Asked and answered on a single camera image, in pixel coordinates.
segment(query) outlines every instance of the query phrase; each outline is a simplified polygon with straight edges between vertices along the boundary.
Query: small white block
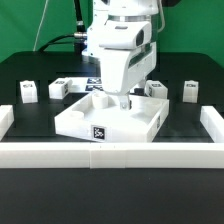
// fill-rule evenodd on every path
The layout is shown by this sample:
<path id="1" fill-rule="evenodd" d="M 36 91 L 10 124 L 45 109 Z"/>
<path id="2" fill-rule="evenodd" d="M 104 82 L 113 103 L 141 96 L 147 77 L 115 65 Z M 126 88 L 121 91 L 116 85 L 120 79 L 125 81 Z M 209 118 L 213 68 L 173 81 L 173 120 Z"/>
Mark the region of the small white block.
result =
<path id="1" fill-rule="evenodd" d="M 0 141 L 14 121 L 12 105 L 0 106 Z"/>
<path id="2" fill-rule="evenodd" d="M 198 88 L 199 84 L 196 81 L 185 81 L 184 92 L 183 92 L 183 102 L 187 103 L 197 103 L 198 100 Z"/>
<path id="3" fill-rule="evenodd" d="M 38 101 L 37 88 L 34 81 L 20 82 L 20 90 L 23 103 L 36 103 Z"/>
<path id="4" fill-rule="evenodd" d="M 203 106 L 200 121 L 215 143 L 224 143 L 224 119 L 212 106 Z"/>
<path id="5" fill-rule="evenodd" d="M 159 81 L 148 80 L 145 85 L 145 94 L 154 98 L 167 99 L 168 89 Z"/>
<path id="6" fill-rule="evenodd" d="M 72 84 L 69 78 L 58 78 L 49 85 L 49 97 L 51 99 L 63 99 L 69 94 L 69 87 Z"/>

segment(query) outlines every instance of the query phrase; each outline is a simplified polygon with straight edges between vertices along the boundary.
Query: black cable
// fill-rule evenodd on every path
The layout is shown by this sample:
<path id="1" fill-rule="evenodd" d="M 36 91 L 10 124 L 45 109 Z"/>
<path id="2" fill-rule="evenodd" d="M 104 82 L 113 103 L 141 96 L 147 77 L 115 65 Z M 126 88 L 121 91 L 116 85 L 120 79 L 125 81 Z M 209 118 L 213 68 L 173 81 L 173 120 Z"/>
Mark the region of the black cable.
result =
<path id="1" fill-rule="evenodd" d="M 55 43 L 56 41 L 62 40 L 65 38 L 71 38 L 71 37 L 74 38 L 74 34 L 66 34 L 66 35 L 61 35 L 61 36 L 55 37 L 54 39 L 50 40 L 48 43 L 43 45 L 41 48 L 39 48 L 38 51 L 44 51 L 49 45 L 57 44 L 57 43 Z"/>
<path id="2" fill-rule="evenodd" d="M 74 0 L 74 7 L 76 12 L 76 24 L 78 32 L 85 32 L 86 28 L 82 19 L 82 11 L 79 0 Z"/>

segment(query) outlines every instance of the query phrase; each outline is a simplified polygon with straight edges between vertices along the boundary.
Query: white box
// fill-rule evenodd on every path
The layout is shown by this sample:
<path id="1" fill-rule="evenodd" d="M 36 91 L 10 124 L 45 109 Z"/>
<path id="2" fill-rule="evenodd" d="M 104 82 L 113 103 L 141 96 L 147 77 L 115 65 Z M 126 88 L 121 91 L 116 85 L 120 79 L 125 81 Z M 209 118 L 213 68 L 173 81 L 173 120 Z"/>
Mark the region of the white box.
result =
<path id="1" fill-rule="evenodd" d="M 23 81 L 20 82 L 20 90 L 23 103 L 36 103 L 37 99 L 37 88 L 34 81 Z"/>
<path id="2" fill-rule="evenodd" d="M 51 99 L 63 99 L 69 94 L 69 86 L 72 81 L 69 78 L 58 78 L 49 85 L 49 97 Z"/>
<path id="3" fill-rule="evenodd" d="M 159 81 L 148 80 L 145 85 L 145 94 L 154 98 L 167 99 L 168 89 Z"/>
<path id="4" fill-rule="evenodd" d="M 200 121 L 215 143 L 224 143 L 224 119 L 213 106 L 202 106 Z"/>
<path id="5" fill-rule="evenodd" d="M 94 94 L 89 93 L 55 117 L 56 134 L 97 142 L 152 142 L 168 115 L 168 100 L 130 95 L 132 109 L 122 111 L 118 99 L 108 95 L 108 106 L 103 96 L 105 107 L 96 109 Z M 152 107 L 153 113 L 148 108 L 151 105 L 156 107 Z"/>
<path id="6" fill-rule="evenodd" d="M 197 103 L 198 88 L 199 88 L 198 82 L 192 81 L 192 80 L 185 81 L 184 82 L 184 92 L 183 92 L 183 102 Z"/>
<path id="7" fill-rule="evenodd" d="M 0 141 L 14 121 L 12 105 L 0 106 Z"/>

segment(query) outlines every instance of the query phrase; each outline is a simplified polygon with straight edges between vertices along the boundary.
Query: black and white tag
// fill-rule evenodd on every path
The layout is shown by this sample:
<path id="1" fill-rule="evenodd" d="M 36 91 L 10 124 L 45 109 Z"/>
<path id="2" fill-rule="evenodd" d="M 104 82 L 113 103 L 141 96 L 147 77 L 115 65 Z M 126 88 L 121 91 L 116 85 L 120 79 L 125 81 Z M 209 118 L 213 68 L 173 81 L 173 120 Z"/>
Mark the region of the black and white tag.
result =
<path id="1" fill-rule="evenodd" d="M 95 140 L 105 141 L 106 140 L 106 128 L 99 126 L 92 126 L 92 137 Z"/>
<path id="2" fill-rule="evenodd" d="M 65 94 L 67 94 L 67 93 L 68 93 L 68 84 L 66 84 L 66 85 L 64 86 L 64 90 L 65 90 Z"/>
<path id="3" fill-rule="evenodd" d="M 160 127 L 160 116 L 157 119 L 157 129 Z"/>
<path id="4" fill-rule="evenodd" d="M 196 87 L 196 85 L 194 85 L 194 84 L 187 84 L 186 86 L 187 87 Z"/>
<path id="5" fill-rule="evenodd" d="M 25 84 L 25 85 L 23 85 L 23 88 L 30 88 L 30 87 L 33 87 L 33 85 L 32 84 Z"/>
<path id="6" fill-rule="evenodd" d="M 101 78 L 88 78 L 87 84 L 102 84 Z"/>
<path id="7" fill-rule="evenodd" d="M 103 87 L 101 85 L 87 85 L 85 91 L 91 92 L 93 90 L 103 91 Z"/>
<path id="8" fill-rule="evenodd" d="M 57 81 L 57 82 L 55 82 L 55 84 L 60 84 L 60 85 L 62 85 L 64 83 L 65 83 L 64 81 Z"/>
<path id="9" fill-rule="evenodd" d="M 152 84 L 152 87 L 161 87 L 161 85 L 158 83 L 158 84 Z"/>

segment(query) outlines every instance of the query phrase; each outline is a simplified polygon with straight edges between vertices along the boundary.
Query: white block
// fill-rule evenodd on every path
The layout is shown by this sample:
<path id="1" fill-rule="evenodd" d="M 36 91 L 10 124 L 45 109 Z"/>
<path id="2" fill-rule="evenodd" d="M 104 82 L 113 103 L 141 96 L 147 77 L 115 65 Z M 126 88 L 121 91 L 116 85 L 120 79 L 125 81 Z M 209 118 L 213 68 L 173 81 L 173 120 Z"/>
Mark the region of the white block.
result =
<path id="1" fill-rule="evenodd" d="M 63 99 L 69 94 L 69 86 L 72 81 L 69 78 L 58 78 L 49 85 L 49 97 L 51 99 Z"/>
<path id="2" fill-rule="evenodd" d="M 90 168 L 125 168 L 125 149 L 95 145 L 90 150 Z"/>
<path id="3" fill-rule="evenodd" d="M 168 89 L 159 81 L 148 80 L 145 85 L 145 94 L 154 98 L 167 99 Z"/>
<path id="4" fill-rule="evenodd" d="M 224 143 L 224 119 L 213 106 L 203 106 L 200 121 L 215 143 Z"/>
<path id="5" fill-rule="evenodd" d="M 23 103 L 36 103 L 38 101 L 37 88 L 34 81 L 20 82 L 20 90 Z"/>
<path id="6" fill-rule="evenodd" d="M 11 105 L 0 106 L 0 141 L 8 131 L 14 121 L 13 109 Z"/>
<path id="7" fill-rule="evenodd" d="M 184 92 L 183 92 L 183 102 L 197 103 L 198 88 L 199 88 L 198 82 L 192 81 L 192 80 L 185 81 L 184 82 Z"/>

